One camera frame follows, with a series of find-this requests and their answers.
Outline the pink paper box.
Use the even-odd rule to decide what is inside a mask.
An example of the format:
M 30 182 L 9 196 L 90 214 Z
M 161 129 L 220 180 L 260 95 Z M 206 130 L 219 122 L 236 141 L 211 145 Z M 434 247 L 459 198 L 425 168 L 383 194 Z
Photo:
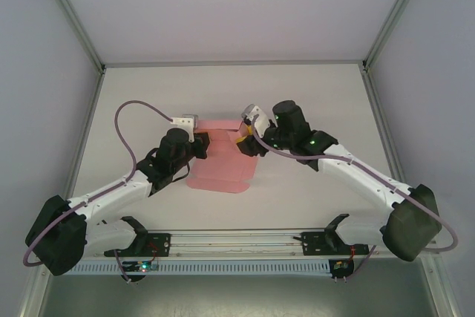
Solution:
M 209 136 L 206 159 L 197 159 L 191 166 L 186 184 L 191 189 L 238 194 L 246 191 L 254 177 L 257 157 L 242 154 L 238 140 L 249 132 L 242 120 L 200 120 L 196 134 Z

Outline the black base plate right arm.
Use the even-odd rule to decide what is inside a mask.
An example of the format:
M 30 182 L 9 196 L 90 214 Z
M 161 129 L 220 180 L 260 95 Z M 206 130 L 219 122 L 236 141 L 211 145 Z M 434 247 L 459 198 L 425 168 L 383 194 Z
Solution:
M 302 250 L 305 256 L 366 255 L 370 248 L 365 244 L 348 245 L 335 233 L 302 232 Z

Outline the black base plate left arm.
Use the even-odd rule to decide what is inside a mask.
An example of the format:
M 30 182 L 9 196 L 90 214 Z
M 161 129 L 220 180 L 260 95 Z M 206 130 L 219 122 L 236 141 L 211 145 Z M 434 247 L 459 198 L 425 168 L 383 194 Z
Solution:
M 169 256 L 171 235 L 169 233 L 148 233 L 137 236 L 128 248 L 118 249 L 119 257 L 163 258 Z

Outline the circuit board with green light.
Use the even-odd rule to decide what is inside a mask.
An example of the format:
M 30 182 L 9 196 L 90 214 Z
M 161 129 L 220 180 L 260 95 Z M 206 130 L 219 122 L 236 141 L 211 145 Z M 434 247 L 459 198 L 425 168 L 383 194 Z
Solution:
M 155 271 L 158 261 L 123 261 L 122 267 L 125 272 L 150 272 Z

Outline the aluminium table side rail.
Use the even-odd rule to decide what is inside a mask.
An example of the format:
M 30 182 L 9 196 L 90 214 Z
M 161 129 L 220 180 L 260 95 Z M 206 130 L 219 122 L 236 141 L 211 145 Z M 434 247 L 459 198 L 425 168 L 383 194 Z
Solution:
M 68 172 L 68 177 L 66 180 L 64 191 L 63 193 L 60 194 L 63 200 L 67 200 L 74 193 L 82 158 L 84 155 L 85 147 L 88 141 L 88 136 L 89 136 L 92 122 L 94 119 L 94 113 L 96 110 L 97 103 L 99 101 L 100 92 L 102 90 L 102 84 L 104 82 L 105 72 L 106 72 L 106 68 L 103 68 L 98 73 L 94 90 L 91 94 L 91 98 L 88 102 L 88 106 L 86 107 L 85 120 L 79 132 L 79 141 L 73 153 L 71 168 Z
M 395 179 L 406 182 L 407 179 L 404 175 L 404 170 L 402 168 L 396 145 L 394 143 L 392 134 L 390 132 L 390 127 L 385 115 L 379 93 L 376 88 L 375 81 L 371 74 L 371 70 L 366 66 L 365 62 L 362 62 L 360 66 L 361 76 L 363 79 L 365 91 L 367 92 L 367 97 L 370 103 L 370 107 L 373 112 L 374 119 L 376 121 L 376 126 L 381 138 L 381 142 L 384 149 L 384 154 L 390 168 L 390 173 Z

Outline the aluminium mounting rail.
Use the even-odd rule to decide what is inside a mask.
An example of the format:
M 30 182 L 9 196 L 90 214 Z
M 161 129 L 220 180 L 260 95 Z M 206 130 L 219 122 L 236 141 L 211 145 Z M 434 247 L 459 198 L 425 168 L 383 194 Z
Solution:
M 327 232 L 339 236 L 335 224 L 330 224 L 325 229 L 307 232 Z M 290 230 L 148 231 L 131 217 L 125 217 L 113 224 L 97 225 L 90 233 L 82 227 L 72 232 L 50 230 L 36 245 L 33 252 L 43 264 L 66 272 L 86 257 L 113 257 L 117 255 L 118 249 L 128 248 L 137 236 L 148 233 L 171 235 L 169 256 L 304 255 L 301 243 L 302 232 Z M 362 239 L 354 242 L 342 241 L 348 245 L 365 244 L 369 248 L 371 246 L 371 242 L 363 242 Z

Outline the aluminium frame post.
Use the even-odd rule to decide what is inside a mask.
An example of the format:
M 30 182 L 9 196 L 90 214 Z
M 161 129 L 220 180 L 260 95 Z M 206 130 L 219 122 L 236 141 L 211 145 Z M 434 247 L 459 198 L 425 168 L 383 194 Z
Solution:
M 96 68 L 98 73 L 104 73 L 105 64 L 100 58 L 90 36 L 88 35 L 71 0 L 55 0 L 68 22 L 75 37 L 79 41 L 85 54 Z
M 374 42 L 372 43 L 367 55 L 362 61 L 364 71 L 368 72 L 377 62 L 384 46 L 391 37 L 396 25 L 402 17 L 410 0 L 395 0 L 389 13 L 387 14 Z

